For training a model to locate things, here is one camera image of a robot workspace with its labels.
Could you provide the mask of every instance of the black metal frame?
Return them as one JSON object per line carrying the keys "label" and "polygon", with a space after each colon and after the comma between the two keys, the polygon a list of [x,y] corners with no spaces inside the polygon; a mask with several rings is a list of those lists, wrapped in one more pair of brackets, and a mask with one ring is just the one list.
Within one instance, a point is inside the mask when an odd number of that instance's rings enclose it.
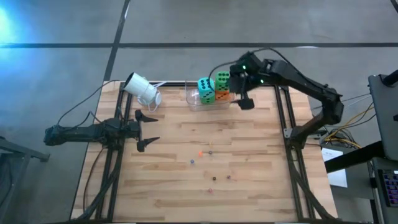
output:
{"label": "black metal frame", "polygon": [[[168,82],[168,83],[164,84],[163,86],[184,87],[185,85],[186,85],[185,82]],[[187,85],[195,86],[195,82],[188,82]],[[290,119],[290,125],[292,128],[294,126],[296,126],[292,101],[290,99],[290,93],[289,93],[288,87],[287,86],[277,86],[277,85],[263,85],[263,86],[273,87],[275,89],[275,97],[276,97],[277,107],[278,107],[278,111],[279,111],[279,119],[280,119],[280,126],[281,126],[282,133],[283,133],[283,130],[285,128],[287,128],[287,123],[286,123],[285,116],[284,116],[285,113],[284,113],[284,107],[282,104],[282,97],[280,94],[281,91],[283,91],[284,95],[285,95],[287,111],[288,111],[289,119]],[[121,85],[119,87],[118,100],[117,100],[116,108],[115,108],[115,114],[114,114],[115,117],[120,116],[120,110],[118,109],[118,107],[121,106],[121,104],[122,104],[123,96],[124,96],[123,83],[121,83]],[[125,117],[126,121],[128,120],[129,112],[130,112],[131,105],[132,105],[131,103],[132,103],[132,95],[128,94],[127,101],[126,101],[126,109],[124,112],[124,117]],[[62,222],[62,223],[92,223],[92,224],[95,224],[95,223],[112,223],[113,222],[114,206],[116,203],[119,175],[120,175],[120,171],[121,171],[120,167],[121,167],[123,151],[124,151],[123,150],[124,149],[124,140],[121,139],[120,141],[121,141],[120,144],[123,146],[123,148],[118,151],[116,163],[114,166],[114,170],[115,169],[118,169],[118,170],[117,170],[117,176],[112,184],[111,196],[110,196],[110,200],[109,200],[109,208],[108,208],[108,213],[107,213],[106,218],[102,217],[102,212],[103,212],[103,199],[102,199],[101,203],[97,206],[95,219],[69,220],[67,222]],[[295,204],[295,209],[296,209],[296,214],[297,214],[297,222],[290,222],[290,223],[327,223],[327,224],[329,224],[329,223],[346,223],[346,224],[358,223],[358,222],[344,222],[344,221],[341,221],[338,219],[330,219],[327,216],[325,218],[325,216],[322,216],[322,215],[321,215],[321,217],[323,217],[324,219],[316,218],[313,202],[315,201],[316,204],[318,205],[318,207],[320,204],[316,200],[315,196],[309,190],[308,178],[307,178],[307,172],[305,170],[303,154],[302,154],[301,150],[296,150],[297,162],[298,162],[298,166],[300,167],[300,170],[297,171],[297,169],[295,168],[295,165],[294,165],[292,150],[291,150],[291,148],[287,147],[287,145],[286,145],[287,138],[285,138],[285,137],[284,137],[284,142],[285,142],[287,163],[288,163],[288,167],[289,167],[290,181],[292,183],[292,193],[294,196],[294,204]],[[106,155],[106,162],[105,162],[105,167],[104,167],[104,171],[103,171],[102,183],[104,183],[109,176],[109,172],[111,169],[110,161],[112,160],[112,156],[113,156],[113,152],[109,150]],[[304,217],[298,185],[302,188],[302,190],[304,192],[309,218]]]}

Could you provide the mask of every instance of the orange dice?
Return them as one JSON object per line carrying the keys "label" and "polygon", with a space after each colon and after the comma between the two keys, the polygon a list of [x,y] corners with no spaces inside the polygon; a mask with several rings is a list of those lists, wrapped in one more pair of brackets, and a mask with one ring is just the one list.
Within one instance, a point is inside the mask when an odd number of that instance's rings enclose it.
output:
{"label": "orange dice", "polygon": [[229,91],[216,91],[216,100],[229,100]]}

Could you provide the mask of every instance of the teal dice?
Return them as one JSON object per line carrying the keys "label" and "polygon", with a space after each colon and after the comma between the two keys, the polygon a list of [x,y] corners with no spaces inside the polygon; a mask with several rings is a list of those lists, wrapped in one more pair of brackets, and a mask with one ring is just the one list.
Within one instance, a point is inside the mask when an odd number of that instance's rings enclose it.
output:
{"label": "teal dice", "polygon": [[229,72],[218,72],[216,75],[216,91],[229,91]]}
{"label": "teal dice", "polygon": [[214,103],[216,101],[214,81],[206,77],[199,79],[197,83],[201,103],[205,105]]}

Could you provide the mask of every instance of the blue light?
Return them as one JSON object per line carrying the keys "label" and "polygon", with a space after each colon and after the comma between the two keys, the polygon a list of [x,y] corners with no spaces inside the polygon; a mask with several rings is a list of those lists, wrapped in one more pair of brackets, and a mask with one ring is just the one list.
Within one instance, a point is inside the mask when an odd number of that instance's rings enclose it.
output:
{"label": "blue light", "polygon": [[11,21],[6,11],[0,7],[0,45],[14,41],[11,31]]}

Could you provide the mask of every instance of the yellow wire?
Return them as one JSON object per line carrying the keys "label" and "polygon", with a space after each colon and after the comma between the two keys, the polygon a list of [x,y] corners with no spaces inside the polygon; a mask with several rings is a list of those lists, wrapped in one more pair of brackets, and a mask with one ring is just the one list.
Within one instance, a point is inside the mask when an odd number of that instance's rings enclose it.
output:
{"label": "yellow wire", "polygon": [[352,145],[358,147],[359,149],[362,149],[362,147],[361,147],[359,144],[356,144],[356,143],[354,143],[354,142],[352,142],[352,141],[345,140],[345,139],[329,139],[329,140],[326,140],[326,141],[343,141],[343,142],[350,143],[350,144],[352,144]]}
{"label": "yellow wire", "polygon": [[353,118],[351,118],[349,121],[347,121],[347,123],[344,124],[342,127],[338,128],[335,132],[329,134],[329,135],[325,138],[324,141],[330,140],[330,138],[331,138],[332,136],[334,136],[337,132],[339,132],[341,129],[343,129],[343,128],[349,126],[349,124],[352,122],[352,120],[354,120],[355,118],[361,116],[362,114],[368,112],[369,110],[371,110],[371,109],[373,109],[373,108],[374,108],[374,107],[372,106],[371,108],[367,109],[366,111],[363,111],[363,112],[361,112],[361,113],[355,115]]}

